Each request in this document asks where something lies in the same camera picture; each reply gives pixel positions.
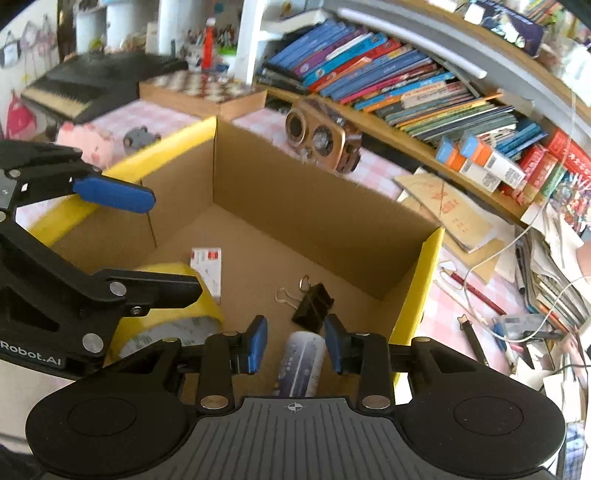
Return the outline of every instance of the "wooden chess board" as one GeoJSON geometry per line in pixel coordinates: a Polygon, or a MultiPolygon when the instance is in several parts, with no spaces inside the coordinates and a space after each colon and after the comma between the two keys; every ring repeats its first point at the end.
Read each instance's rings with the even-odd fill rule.
{"type": "Polygon", "coordinates": [[[266,90],[222,77],[180,70],[139,84],[140,98],[196,116],[233,120],[265,106],[266,90]]]}

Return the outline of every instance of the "barcode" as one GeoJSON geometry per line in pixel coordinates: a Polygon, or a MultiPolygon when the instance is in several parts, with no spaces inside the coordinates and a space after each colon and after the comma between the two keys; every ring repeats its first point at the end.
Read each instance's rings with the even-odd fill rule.
{"type": "Polygon", "coordinates": [[[486,188],[490,188],[493,184],[496,183],[496,177],[494,175],[491,175],[490,173],[487,173],[486,176],[484,177],[484,179],[482,180],[482,184],[486,187],[486,188]]]}

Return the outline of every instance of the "metal screw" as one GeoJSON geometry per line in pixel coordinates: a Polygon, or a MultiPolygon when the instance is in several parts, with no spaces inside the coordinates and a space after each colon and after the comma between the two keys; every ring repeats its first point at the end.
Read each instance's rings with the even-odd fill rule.
{"type": "Polygon", "coordinates": [[[228,406],[230,401],[221,395],[208,395],[201,399],[201,406],[208,410],[219,410],[228,406]]]}
{"type": "Polygon", "coordinates": [[[118,297],[122,297],[127,293],[127,288],[120,281],[111,282],[109,290],[113,295],[117,295],[118,297]]]}
{"type": "Polygon", "coordinates": [[[383,410],[390,406],[390,399],[383,395],[368,395],[361,403],[370,410],[383,410]]]}
{"type": "Polygon", "coordinates": [[[82,337],[82,345],[84,345],[84,348],[90,353],[101,353],[105,346],[103,339],[95,333],[87,333],[84,335],[84,337],[82,337]]]}

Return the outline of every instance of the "red pencil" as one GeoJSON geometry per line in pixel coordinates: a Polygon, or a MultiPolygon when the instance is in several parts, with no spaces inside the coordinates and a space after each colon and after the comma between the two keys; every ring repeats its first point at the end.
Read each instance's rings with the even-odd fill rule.
{"type": "Polygon", "coordinates": [[[479,292],[473,285],[470,285],[467,281],[464,281],[464,279],[460,275],[455,273],[453,270],[448,270],[447,268],[442,268],[441,270],[443,270],[446,274],[448,274],[452,279],[454,279],[460,285],[464,285],[464,283],[465,283],[467,291],[473,293],[477,298],[479,298],[484,303],[486,303],[491,309],[493,309],[499,315],[507,315],[507,312],[505,310],[503,310],[501,307],[499,307],[490,298],[485,297],[484,294],[479,292]]]}

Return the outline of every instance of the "cylindrical bottle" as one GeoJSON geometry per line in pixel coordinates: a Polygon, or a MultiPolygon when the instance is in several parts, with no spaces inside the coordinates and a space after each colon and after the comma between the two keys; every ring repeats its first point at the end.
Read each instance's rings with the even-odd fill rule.
{"type": "Polygon", "coordinates": [[[201,60],[201,71],[207,73],[212,69],[213,64],[213,28],[216,24],[215,18],[208,18],[205,27],[205,40],[203,42],[203,59],[201,60]]]}
{"type": "Polygon", "coordinates": [[[325,352],[324,338],[320,335],[292,333],[285,345],[273,394],[278,397],[313,397],[325,352]]]}

